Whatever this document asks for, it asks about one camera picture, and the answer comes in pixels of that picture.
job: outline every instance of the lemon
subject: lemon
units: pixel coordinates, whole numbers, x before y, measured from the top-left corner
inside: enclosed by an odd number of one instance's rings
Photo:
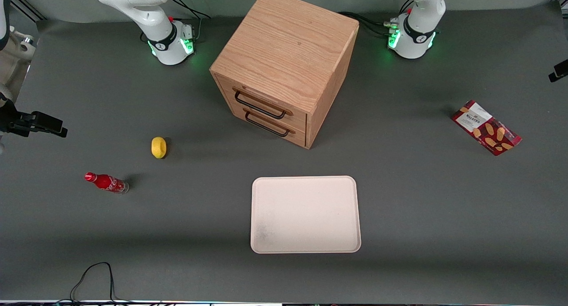
[[[166,156],[166,141],[163,138],[158,136],[152,139],[152,155],[158,159]]]

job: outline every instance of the drawer handle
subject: drawer handle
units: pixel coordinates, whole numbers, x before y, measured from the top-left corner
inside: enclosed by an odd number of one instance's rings
[[[245,119],[247,120],[247,122],[253,124],[254,126],[263,128],[264,130],[267,130],[267,131],[271,132],[272,134],[275,134],[276,136],[286,137],[286,136],[288,136],[288,133],[290,132],[290,130],[286,130],[286,132],[284,132],[284,133],[278,133],[275,130],[262,125],[261,123],[254,122],[254,120],[248,118],[248,115],[250,115],[250,112],[247,112],[247,114],[245,114]]]
[[[253,110],[259,111],[259,112],[261,112],[262,114],[264,114],[264,115],[266,115],[266,116],[270,116],[270,117],[272,117],[272,118],[274,118],[274,119],[282,119],[282,118],[284,117],[284,115],[286,115],[286,111],[282,111],[282,114],[276,115],[276,114],[272,114],[271,112],[265,111],[265,110],[263,110],[262,108],[259,108],[259,107],[257,107],[257,106],[254,106],[254,105],[251,104],[251,103],[245,102],[245,101],[239,99],[239,95],[240,95],[240,94],[241,94],[240,91],[237,91],[237,93],[235,93],[235,99],[237,100],[237,102],[239,102],[239,103],[241,103],[241,104],[243,104],[243,105],[245,105],[245,106],[248,106],[248,107],[252,108]]]

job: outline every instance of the coca-cola bottle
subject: coca-cola bottle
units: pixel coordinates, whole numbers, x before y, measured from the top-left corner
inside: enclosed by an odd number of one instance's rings
[[[98,188],[104,191],[111,191],[112,193],[124,194],[128,191],[128,183],[116,179],[106,174],[97,175],[95,173],[85,174],[85,180],[97,185]]]

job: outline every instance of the wooden box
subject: wooden box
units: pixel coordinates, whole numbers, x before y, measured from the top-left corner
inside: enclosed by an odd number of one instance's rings
[[[209,71],[235,116],[310,148],[358,30],[356,20],[300,0],[257,0]]]

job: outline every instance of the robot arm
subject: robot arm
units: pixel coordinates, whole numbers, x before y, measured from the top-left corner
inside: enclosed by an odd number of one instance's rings
[[[442,19],[442,15],[446,13],[446,2],[444,0],[414,1],[416,3],[412,8],[412,14],[408,17],[408,24],[421,33],[433,31]]]
[[[193,53],[193,29],[170,21],[160,7],[168,0],[99,0],[130,17],[148,37],[152,53],[166,65],[181,63]]]
[[[168,0],[99,0],[101,3],[124,13],[130,17],[144,31],[150,40],[164,39],[172,31],[166,13],[160,4]]]
[[[446,13],[444,0],[414,0],[410,14],[404,12],[391,19],[391,25],[400,25],[391,30],[388,47],[406,59],[422,57],[432,47],[434,31]]]

